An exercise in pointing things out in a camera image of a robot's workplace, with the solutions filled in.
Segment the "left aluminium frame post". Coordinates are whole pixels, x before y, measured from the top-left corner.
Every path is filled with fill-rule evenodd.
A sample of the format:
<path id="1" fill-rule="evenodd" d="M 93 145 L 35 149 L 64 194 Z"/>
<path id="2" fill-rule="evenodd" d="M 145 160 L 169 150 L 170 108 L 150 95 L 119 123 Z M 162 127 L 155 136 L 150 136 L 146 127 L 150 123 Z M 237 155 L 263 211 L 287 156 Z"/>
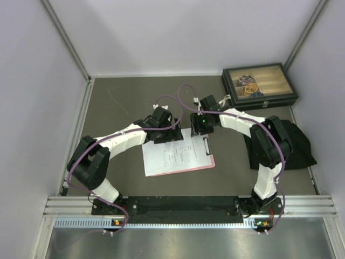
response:
<path id="1" fill-rule="evenodd" d="M 81 75 L 83 76 L 83 78 L 86 81 L 90 81 L 91 76 L 89 75 L 84 64 L 82 63 L 75 47 L 73 46 L 69 36 L 67 35 L 67 33 L 66 33 L 60 19 L 58 18 L 52 4 L 48 0 L 40 0 L 40 2 L 43 5 L 45 11 L 47 12 L 51 22 L 53 23 L 55 29 L 57 30 L 59 37 L 63 41 L 65 47 L 67 48 L 73 62 L 77 66 L 79 72 L 81 73 Z"/>

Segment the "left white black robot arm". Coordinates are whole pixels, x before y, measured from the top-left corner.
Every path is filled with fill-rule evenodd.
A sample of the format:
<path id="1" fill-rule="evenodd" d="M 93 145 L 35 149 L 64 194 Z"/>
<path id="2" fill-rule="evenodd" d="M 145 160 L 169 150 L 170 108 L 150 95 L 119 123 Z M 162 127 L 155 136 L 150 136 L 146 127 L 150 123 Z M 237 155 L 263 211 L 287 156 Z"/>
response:
<path id="1" fill-rule="evenodd" d="M 151 141 L 161 144 L 181 140 L 182 136 L 176 136 L 181 134 L 180 120 L 181 117 L 174 118 L 170 111 L 159 106 L 153 114 L 125 129 L 104 137 L 83 137 L 66 166 L 67 184 L 75 188 L 71 178 L 77 179 L 80 189 L 93 194 L 109 213 L 122 211 L 126 214 L 120 192 L 106 178 L 110 160 L 132 147 Z"/>

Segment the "white ribbon loop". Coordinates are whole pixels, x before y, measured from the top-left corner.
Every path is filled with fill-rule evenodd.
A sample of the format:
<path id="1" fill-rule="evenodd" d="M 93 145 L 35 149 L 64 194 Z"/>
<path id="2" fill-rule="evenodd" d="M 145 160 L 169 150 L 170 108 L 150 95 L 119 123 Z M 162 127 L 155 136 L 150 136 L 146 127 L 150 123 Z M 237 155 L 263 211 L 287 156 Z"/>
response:
<path id="1" fill-rule="evenodd" d="M 227 94 L 227 95 L 224 96 L 224 98 L 223 98 L 222 100 L 220 100 L 220 101 L 218 102 L 218 104 L 219 104 L 221 107 L 224 107 L 225 104 L 226 104 L 226 102 L 227 102 L 228 100 L 230 100 L 230 99 L 231 99 L 231 96 L 230 96 L 229 94 Z"/>

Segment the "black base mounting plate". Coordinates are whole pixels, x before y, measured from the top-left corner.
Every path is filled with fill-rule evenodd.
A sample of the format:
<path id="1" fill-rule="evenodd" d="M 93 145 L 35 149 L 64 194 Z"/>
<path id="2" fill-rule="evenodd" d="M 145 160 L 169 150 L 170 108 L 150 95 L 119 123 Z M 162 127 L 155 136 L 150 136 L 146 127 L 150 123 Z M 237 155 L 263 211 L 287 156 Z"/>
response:
<path id="1" fill-rule="evenodd" d="M 243 216 L 278 216 L 280 198 L 264 207 L 238 196 L 129 196 L 115 202 L 129 214 L 129 223 L 239 223 Z"/>

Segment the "right aluminium frame post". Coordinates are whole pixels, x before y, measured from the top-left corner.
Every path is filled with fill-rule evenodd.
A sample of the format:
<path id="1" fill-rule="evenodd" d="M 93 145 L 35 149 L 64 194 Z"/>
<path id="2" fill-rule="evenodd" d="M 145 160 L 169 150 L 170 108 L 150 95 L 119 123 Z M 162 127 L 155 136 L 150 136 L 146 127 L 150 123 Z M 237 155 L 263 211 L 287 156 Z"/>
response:
<path id="1" fill-rule="evenodd" d="M 306 26 L 304 27 L 301 35 L 299 36 L 298 40 L 296 41 L 291 53 L 289 54 L 285 64 L 284 69 L 289 71 L 292 64 L 294 63 L 296 57 L 298 56 L 300 50 L 302 49 L 304 43 L 306 42 L 308 36 L 316 26 L 319 19 L 322 17 L 323 13 L 325 12 L 330 0 L 320 0 L 316 8 L 314 9 L 310 19 L 308 20 Z"/>

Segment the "aluminium frame post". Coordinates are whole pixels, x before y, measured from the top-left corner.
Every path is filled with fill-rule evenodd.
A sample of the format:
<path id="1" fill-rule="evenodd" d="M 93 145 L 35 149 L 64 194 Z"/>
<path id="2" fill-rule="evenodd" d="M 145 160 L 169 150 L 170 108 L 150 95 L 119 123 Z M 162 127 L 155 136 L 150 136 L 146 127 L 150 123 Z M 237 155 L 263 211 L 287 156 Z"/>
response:
<path id="1" fill-rule="evenodd" d="M 89 75 L 84 64 L 82 63 L 75 47 L 73 46 L 69 36 L 67 35 L 67 33 L 66 33 L 60 19 L 58 18 L 52 4 L 48 0 L 40 0 L 40 2 L 43 5 L 45 11 L 47 12 L 51 22 L 53 23 L 55 29 L 57 30 L 59 37 L 63 41 L 65 47 L 67 48 L 73 62 L 77 66 L 79 72 L 81 73 L 81 75 L 83 76 L 83 78 L 86 81 L 90 81 L 91 76 Z"/>
<path id="2" fill-rule="evenodd" d="M 284 69 L 289 71 L 292 64 L 294 63 L 296 57 L 298 56 L 300 50 L 302 49 L 304 43 L 306 42 L 308 36 L 316 26 L 319 19 L 322 17 L 323 13 L 325 12 L 330 0 L 320 0 L 316 8 L 314 9 L 310 19 L 308 20 L 306 26 L 304 27 L 301 35 L 299 36 L 298 40 L 296 41 L 291 53 L 289 54 L 285 64 Z"/>

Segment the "aluminium front rail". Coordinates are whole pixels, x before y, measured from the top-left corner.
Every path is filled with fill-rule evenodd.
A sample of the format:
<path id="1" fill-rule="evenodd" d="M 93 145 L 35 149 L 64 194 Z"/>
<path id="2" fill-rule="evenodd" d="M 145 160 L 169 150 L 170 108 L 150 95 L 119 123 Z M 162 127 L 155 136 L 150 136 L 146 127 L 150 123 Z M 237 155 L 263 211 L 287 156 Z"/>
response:
<path id="1" fill-rule="evenodd" d="M 90 216 L 94 197 L 50 196 L 44 216 Z M 286 195 L 283 217 L 336 217 L 337 211 L 329 195 Z"/>

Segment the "dark green display box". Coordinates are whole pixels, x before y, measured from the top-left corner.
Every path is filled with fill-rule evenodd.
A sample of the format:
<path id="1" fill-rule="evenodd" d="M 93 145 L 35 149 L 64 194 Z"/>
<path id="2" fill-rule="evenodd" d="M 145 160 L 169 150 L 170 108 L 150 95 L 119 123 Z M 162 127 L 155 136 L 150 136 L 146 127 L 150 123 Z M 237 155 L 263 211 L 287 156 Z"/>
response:
<path id="1" fill-rule="evenodd" d="M 222 83 L 239 111 L 292 106 L 299 97 L 282 63 L 223 69 Z"/>

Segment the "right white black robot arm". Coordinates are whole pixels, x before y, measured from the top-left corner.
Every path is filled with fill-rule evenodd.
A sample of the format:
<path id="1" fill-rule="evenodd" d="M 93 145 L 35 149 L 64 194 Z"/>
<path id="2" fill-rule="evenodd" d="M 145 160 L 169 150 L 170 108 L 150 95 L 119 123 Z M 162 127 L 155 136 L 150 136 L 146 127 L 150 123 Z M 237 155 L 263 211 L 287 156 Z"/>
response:
<path id="1" fill-rule="evenodd" d="M 192 136 L 212 133 L 215 126 L 235 130 L 251 140 L 258 162 L 257 181 L 250 197 L 250 211 L 265 213 L 277 197 L 277 185 L 293 151 L 292 142 L 277 116 L 255 117 L 235 108 L 221 106 L 213 95 L 193 98 L 198 108 L 190 115 Z"/>

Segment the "black folded cloth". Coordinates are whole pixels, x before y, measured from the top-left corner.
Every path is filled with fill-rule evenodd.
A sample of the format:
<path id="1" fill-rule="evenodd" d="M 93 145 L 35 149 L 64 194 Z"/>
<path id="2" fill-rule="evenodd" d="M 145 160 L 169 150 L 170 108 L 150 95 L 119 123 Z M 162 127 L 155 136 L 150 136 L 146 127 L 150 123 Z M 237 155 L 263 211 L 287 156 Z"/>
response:
<path id="1" fill-rule="evenodd" d="M 285 162 L 285 170 L 305 169 L 309 166 L 317 164 L 317 161 L 312 156 L 311 143 L 305 136 L 303 131 L 298 126 L 289 120 L 281 121 L 293 145 L 293 152 L 289 155 Z M 250 168 L 253 170 L 259 169 L 259 161 L 254 157 L 254 148 L 252 147 L 252 140 L 246 135 L 243 135 L 249 156 Z"/>

